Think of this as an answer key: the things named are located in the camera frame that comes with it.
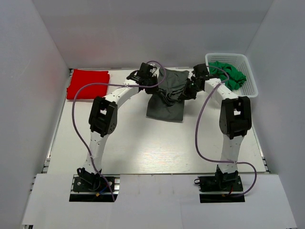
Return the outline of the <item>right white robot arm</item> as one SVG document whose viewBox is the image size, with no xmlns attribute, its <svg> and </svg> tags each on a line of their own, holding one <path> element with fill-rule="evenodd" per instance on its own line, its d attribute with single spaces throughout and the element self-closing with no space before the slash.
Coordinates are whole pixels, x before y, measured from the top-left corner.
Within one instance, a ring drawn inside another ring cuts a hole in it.
<svg viewBox="0 0 305 229">
<path fill-rule="evenodd" d="M 198 64 L 193 67 L 193 75 L 187 81 L 184 94 L 195 98 L 200 91 L 208 93 L 207 101 L 214 99 L 221 107 L 219 127 L 223 134 L 223 146 L 219 160 L 199 156 L 217 164 L 215 175 L 208 185 L 221 190 L 230 188 L 238 179 L 237 165 L 241 143 L 252 127 L 251 102 L 247 96 L 238 96 L 226 83 L 230 80 L 227 70 L 215 65 Z"/>
</svg>

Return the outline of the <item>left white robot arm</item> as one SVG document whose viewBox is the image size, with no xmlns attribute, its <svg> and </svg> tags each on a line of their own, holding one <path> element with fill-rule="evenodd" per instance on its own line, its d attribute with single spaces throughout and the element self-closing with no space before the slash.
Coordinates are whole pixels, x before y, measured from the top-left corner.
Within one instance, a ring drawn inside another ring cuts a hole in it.
<svg viewBox="0 0 305 229">
<path fill-rule="evenodd" d="M 72 124 L 76 134 L 84 143 L 88 150 L 86 160 L 81 168 L 77 169 L 77 174 L 82 181 L 93 187 L 100 179 L 105 179 L 102 175 L 102 155 L 108 137 L 117 126 L 119 108 L 141 90 L 146 93 L 153 93 L 157 90 L 157 77 L 153 75 L 153 61 L 143 62 L 139 70 L 133 71 L 126 77 L 123 84 L 117 84 L 116 89 L 104 96 L 94 98 L 90 115 L 90 142 L 87 144 L 77 130 L 75 123 L 75 102 L 72 104 Z"/>
</svg>

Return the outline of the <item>dark grey t-shirt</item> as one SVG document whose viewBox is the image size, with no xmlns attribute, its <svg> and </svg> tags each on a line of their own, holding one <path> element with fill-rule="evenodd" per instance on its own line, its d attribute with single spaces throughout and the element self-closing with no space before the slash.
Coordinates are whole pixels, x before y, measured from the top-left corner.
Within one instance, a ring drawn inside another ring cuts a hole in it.
<svg viewBox="0 0 305 229">
<path fill-rule="evenodd" d="M 184 101 L 179 99 L 186 86 L 189 71 L 159 69 L 158 92 L 148 102 L 146 117 L 166 122 L 183 121 Z"/>
</svg>

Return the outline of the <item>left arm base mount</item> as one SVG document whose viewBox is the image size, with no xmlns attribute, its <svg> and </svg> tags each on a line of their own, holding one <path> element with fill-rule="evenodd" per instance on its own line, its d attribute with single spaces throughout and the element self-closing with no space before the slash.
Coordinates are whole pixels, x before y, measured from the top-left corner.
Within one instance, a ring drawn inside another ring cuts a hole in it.
<svg viewBox="0 0 305 229">
<path fill-rule="evenodd" d="M 103 178 L 100 178 L 97 184 L 91 187 L 77 175 L 73 176 L 69 201 L 114 202 L 109 187 Z"/>
</svg>

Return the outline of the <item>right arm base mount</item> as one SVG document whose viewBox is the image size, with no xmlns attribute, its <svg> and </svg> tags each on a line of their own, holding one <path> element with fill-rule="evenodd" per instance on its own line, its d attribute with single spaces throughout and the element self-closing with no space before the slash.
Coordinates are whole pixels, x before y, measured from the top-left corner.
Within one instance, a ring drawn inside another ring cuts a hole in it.
<svg viewBox="0 0 305 229">
<path fill-rule="evenodd" d="M 215 176 L 201 176 L 194 180 L 199 187 L 200 203 L 243 203 L 244 189 L 240 176 L 236 181 L 224 184 L 221 187 Z"/>
</svg>

